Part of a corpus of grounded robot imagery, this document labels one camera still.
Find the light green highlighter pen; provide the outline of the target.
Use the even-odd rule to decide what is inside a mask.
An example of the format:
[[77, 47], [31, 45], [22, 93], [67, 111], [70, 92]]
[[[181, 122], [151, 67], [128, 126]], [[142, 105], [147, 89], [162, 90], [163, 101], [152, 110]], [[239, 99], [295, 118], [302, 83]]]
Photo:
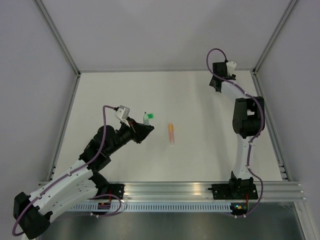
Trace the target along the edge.
[[150, 125], [150, 118], [149, 118], [149, 115], [146, 112], [143, 115], [143, 124], [145, 126], [149, 126]]

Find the orange highlighter pen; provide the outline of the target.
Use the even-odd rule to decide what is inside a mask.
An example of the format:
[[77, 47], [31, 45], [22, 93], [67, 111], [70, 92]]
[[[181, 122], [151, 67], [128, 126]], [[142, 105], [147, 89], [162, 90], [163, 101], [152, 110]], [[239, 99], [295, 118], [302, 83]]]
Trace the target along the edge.
[[174, 136], [174, 131], [173, 130], [170, 130], [168, 132], [168, 135], [169, 135], [169, 143], [171, 145], [174, 145], [175, 144], [175, 136]]

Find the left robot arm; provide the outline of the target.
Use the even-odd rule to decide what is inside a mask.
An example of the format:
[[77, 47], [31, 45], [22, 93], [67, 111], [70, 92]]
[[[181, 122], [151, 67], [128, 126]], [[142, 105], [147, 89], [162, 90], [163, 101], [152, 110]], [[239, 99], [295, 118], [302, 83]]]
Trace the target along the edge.
[[133, 141], [140, 144], [154, 126], [144, 125], [129, 118], [115, 130], [110, 125], [101, 126], [85, 147], [79, 159], [60, 176], [40, 189], [26, 194], [20, 192], [14, 198], [14, 228], [20, 227], [29, 240], [42, 235], [50, 224], [69, 208], [84, 200], [109, 199], [120, 201], [122, 184], [110, 184], [100, 174], [111, 162], [110, 156]]

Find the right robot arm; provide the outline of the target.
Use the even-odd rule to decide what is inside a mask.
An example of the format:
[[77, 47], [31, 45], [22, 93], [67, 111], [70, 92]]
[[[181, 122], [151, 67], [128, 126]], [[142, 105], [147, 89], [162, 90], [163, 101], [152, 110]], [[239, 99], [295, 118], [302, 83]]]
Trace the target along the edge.
[[227, 60], [212, 64], [213, 75], [209, 85], [234, 103], [232, 128], [237, 136], [237, 150], [228, 183], [212, 184], [209, 190], [215, 200], [257, 200], [250, 161], [256, 139], [265, 128], [265, 101], [237, 84], [236, 75], [232, 73], [235, 67], [235, 62]]

